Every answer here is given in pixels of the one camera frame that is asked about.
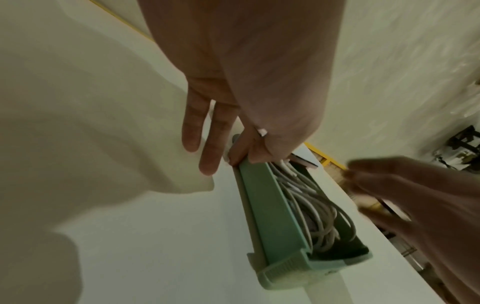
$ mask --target hand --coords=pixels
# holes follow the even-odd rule
[[[344,0],[138,0],[153,38],[188,81],[182,142],[216,172],[240,111],[268,134],[252,162],[286,158],[319,126]]]
[[[361,212],[422,251],[460,301],[480,302],[479,178],[408,158],[352,161],[344,176],[404,210],[411,221]]]

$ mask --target white cable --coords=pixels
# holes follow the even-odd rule
[[[335,219],[338,214],[350,225],[351,238],[356,236],[356,228],[352,219],[332,201],[330,201],[321,189],[308,177],[298,172],[288,162],[276,162],[268,164],[275,179],[285,196],[292,201],[294,213],[299,218],[299,225],[303,231],[308,245],[313,252],[326,252],[330,250],[335,240],[340,240],[340,234],[335,229]],[[318,231],[310,232],[300,206],[303,206],[312,215],[312,220],[317,225]]]

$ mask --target yellow edge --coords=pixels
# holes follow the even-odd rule
[[[305,143],[306,147],[309,148],[310,150],[314,151],[316,154],[320,155],[321,157],[325,158],[326,161],[325,161],[325,164],[324,163],[321,163],[324,167],[326,165],[328,165],[329,163],[332,163],[334,164],[335,166],[337,166],[338,168],[342,169],[342,170],[346,170],[347,168],[345,166],[343,166],[342,164],[338,163],[336,160],[334,160],[333,158],[329,157],[328,155],[326,155],[325,153],[323,153],[322,151],[320,151],[319,149],[317,149],[316,147],[314,147],[312,144],[309,144],[309,143]]]
[[[120,22],[122,22],[123,24],[125,24],[126,26],[130,27],[132,30],[134,30],[135,32],[139,33],[140,35],[142,35],[143,37],[147,38],[148,40],[154,42],[154,40],[146,35],[144,32],[142,32],[141,30],[139,30],[138,28],[136,28],[135,26],[133,26],[131,23],[129,23],[127,20],[123,19],[122,17],[120,17],[119,15],[115,14],[114,12],[112,12],[112,10],[110,10],[109,8],[107,8],[106,6],[104,6],[103,4],[97,2],[96,0],[88,0],[90,1],[91,3],[95,4],[96,6],[98,6],[99,8],[101,8],[102,10],[104,10],[105,12],[109,13],[110,15],[112,15],[113,17],[115,17],[117,20],[119,20]],[[321,157],[325,158],[325,160],[323,160],[322,162],[320,162],[323,167],[327,166],[328,164],[332,163],[334,164],[335,166],[339,167],[340,169],[343,169],[345,170],[345,166],[343,166],[342,164],[338,163],[337,161],[335,161],[333,158],[329,157],[328,155],[326,155],[325,153],[323,153],[322,151],[320,151],[319,149],[317,149],[316,147],[314,147],[313,145],[309,144],[309,143],[305,143],[305,145],[312,151],[314,151],[316,154],[320,155]]]
[[[135,32],[139,33],[140,35],[142,35],[143,37],[147,38],[148,40],[154,42],[154,40],[146,35],[144,32],[142,32],[141,30],[139,30],[138,28],[136,28],[135,26],[133,26],[130,22],[128,22],[127,20],[123,19],[122,17],[120,17],[119,15],[115,14],[114,12],[112,12],[109,8],[107,8],[106,6],[104,6],[103,4],[101,3],[98,3],[96,0],[88,0],[90,1],[91,3],[95,4],[96,6],[98,6],[99,8],[101,8],[102,10],[104,10],[105,12],[109,13],[110,15],[112,15],[113,17],[117,18],[120,22],[122,22],[123,24],[125,24],[126,26],[130,27],[132,30],[134,30]]]

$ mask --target green tray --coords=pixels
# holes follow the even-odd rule
[[[305,167],[292,165],[315,182]],[[347,241],[351,238],[350,226],[340,215],[334,225],[345,241],[336,241],[331,250],[322,254],[310,254],[307,240],[269,166],[250,164],[245,159],[239,169],[268,262],[257,273],[265,289],[304,286],[372,257],[358,237]]]

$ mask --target mint green plastic box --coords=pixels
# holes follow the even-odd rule
[[[293,165],[313,181],[305,167]],[[334,225],[342,240],[328,252],[310,254],[307,240],[269,166],[250,164],[245,159],[239,169],[268,263],[257,273],[265,289],[305,286],[372,257],[358,237],[346,241],[351,238],[350,228],[340,215]]]

